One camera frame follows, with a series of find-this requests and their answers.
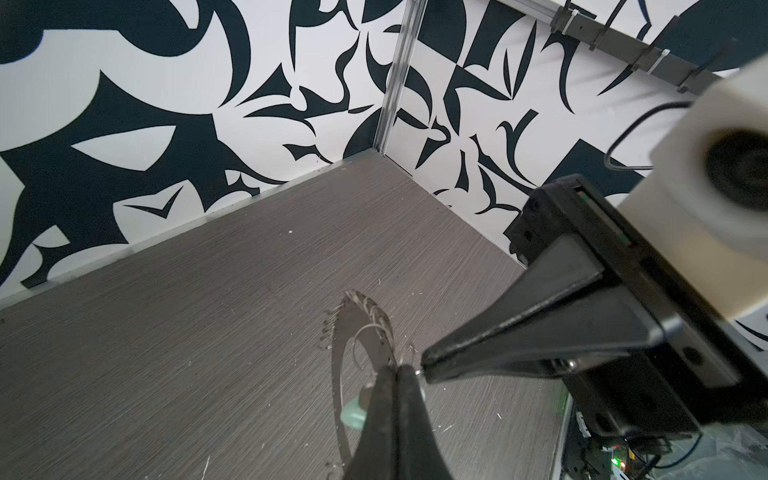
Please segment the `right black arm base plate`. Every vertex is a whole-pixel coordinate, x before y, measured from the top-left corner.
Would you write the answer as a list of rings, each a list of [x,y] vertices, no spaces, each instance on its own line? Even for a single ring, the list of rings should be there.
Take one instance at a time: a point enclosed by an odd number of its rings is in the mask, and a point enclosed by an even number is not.
[[[569,398],[560,453],[560,479],[609,479],[610,455],[591,437],[581,413]]]

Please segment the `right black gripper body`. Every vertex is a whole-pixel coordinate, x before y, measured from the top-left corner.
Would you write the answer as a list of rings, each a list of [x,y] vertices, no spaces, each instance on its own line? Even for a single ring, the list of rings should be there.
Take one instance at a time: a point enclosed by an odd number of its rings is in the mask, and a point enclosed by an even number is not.
[[[527,269],[560,236],[578,235],[617,280],[635,293],[658,290],[683,319],[661,346],[563,377],[598,433],[661,437],[766,419],[765,373],[720,329],[714,308],[584,177],[537,189],[506,233]]]

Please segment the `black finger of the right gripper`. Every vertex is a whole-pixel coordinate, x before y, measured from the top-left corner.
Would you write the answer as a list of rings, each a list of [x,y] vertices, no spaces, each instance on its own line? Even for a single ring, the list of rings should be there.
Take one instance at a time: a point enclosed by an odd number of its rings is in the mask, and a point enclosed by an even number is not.
[[[635,293],[583,239],[560,236],[487,309],[427,348],[431,383],[485,376],[554,379],[667,343],[683,319],[658,290]]]

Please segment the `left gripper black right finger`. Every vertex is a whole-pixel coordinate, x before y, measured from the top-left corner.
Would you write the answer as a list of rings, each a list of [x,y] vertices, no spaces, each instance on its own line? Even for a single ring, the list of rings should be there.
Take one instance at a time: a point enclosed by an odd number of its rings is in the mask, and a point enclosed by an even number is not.
[[[452,479],[438,448],[416,371],[398,368],[394,387],[395,478]]]

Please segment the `mint green key tag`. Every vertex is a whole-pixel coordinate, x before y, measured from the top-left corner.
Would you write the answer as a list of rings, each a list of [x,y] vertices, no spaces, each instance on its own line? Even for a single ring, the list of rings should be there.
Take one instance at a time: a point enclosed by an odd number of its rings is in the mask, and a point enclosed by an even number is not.
[[[366,383],[360,392],[348,402],[344,400],[344,387],[342,384],[336,385],[334,398],[341,402],[341,406],[336,407],[336,415],[346,427],[362,431],[370,406],[379,397],[392,400],[392,418],[394,421],[397,421],[401,413],[404,412],[404,407],[399,407],[397,404],[398,394],[396,388],[385,387],[383,392],[379,392],[372,382]]]

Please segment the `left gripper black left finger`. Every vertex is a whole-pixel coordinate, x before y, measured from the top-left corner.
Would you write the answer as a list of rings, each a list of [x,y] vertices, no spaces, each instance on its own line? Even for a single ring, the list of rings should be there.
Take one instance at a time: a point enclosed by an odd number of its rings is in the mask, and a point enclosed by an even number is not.
[[[345,468],[344,479],[396,478],[395,386],[395,370],[382,368],[373,388],[358,447]]]

